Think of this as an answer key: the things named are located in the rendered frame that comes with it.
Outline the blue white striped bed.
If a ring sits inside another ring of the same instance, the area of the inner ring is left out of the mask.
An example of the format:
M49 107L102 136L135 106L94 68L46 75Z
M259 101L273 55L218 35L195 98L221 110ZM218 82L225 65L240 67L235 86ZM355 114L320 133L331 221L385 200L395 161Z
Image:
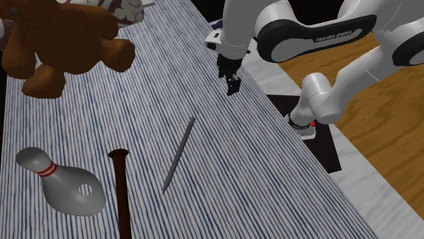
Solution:
M7 80L0 167L0 239L118 239L108 154L128 150L133 239L378 239L246 70L228 96L211 28L190 0L154 0L143 22L120 30L132 67L98 64L68 75L62 96L39 100ZM164 194L191 117L196 121ZM89 170L107 198L93 217L59 213L16 154L39 147Z

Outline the grey pencil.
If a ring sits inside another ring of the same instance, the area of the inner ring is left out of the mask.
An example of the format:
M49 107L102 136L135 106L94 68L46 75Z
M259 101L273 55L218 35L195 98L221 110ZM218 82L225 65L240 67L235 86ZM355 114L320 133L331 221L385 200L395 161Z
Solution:
M167 190L167 188L171 184L173 175L174 175L174 173L176 171L177 165L178 165L178 163L180 161L181 155L182 155L183 150L185 148L185 145L186 145L186 143L188 141L189 135L191 133L191 130L192 130L192 127L193 127L195 121L196 121L196 118L195 117L191 117L190 120L189 120L189 122L188 122L188 125L187 125L186 130L185 130L184 135L183 135L183 138L182 138L182 140L181 140L181 142L180 142L180 144L178 146L177 152L175 154L175 157L174 157L174 159L172 161L172 164L171 164L171 166L169 168L168 174L167 174L166 179L164 181L164 185L162 187L162 194L165 193L165 191Z

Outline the dark robot stand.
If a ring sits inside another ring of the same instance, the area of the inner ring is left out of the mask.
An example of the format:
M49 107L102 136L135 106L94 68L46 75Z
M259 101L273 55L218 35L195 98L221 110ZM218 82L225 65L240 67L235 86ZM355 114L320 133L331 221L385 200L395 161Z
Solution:
M282 116L286 116L297 105L300 98L299 96L271 94L267 94L267 97ZM312 123L312 127L316 130L316 136L314 139L304 141L306 146L328 173L342 170L330 127L317 120Z

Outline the dark brown baseball bat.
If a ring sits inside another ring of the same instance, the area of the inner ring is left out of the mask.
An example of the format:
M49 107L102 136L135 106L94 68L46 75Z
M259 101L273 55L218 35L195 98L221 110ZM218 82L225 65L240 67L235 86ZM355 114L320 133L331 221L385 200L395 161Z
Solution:
M118 221L120 239L132 239L130 226L130 212L128 203L128 190L126 182L126 156L128 150L114 149L108 156L113 161L116 178L116 198L118 208Z

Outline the brown teddy bear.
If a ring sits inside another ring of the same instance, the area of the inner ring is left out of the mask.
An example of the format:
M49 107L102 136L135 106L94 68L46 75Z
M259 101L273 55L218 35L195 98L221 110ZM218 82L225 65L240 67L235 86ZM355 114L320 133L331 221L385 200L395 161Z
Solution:
M86 73L98 62L122 73L135 59L133 43L118 38L118 19L100 6L0 0L0 18L14 22L2 67L24 80L27 96L58 98L65 73Z

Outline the grey bowling pin red stripes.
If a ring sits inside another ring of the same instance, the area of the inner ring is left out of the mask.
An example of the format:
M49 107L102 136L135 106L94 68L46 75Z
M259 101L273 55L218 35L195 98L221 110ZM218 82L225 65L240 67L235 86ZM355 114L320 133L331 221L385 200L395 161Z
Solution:
M103 187L87 170L55 164L38 147L20 150L16 154L16 163L40 176L46 202L58 212L90 217L105 207Z

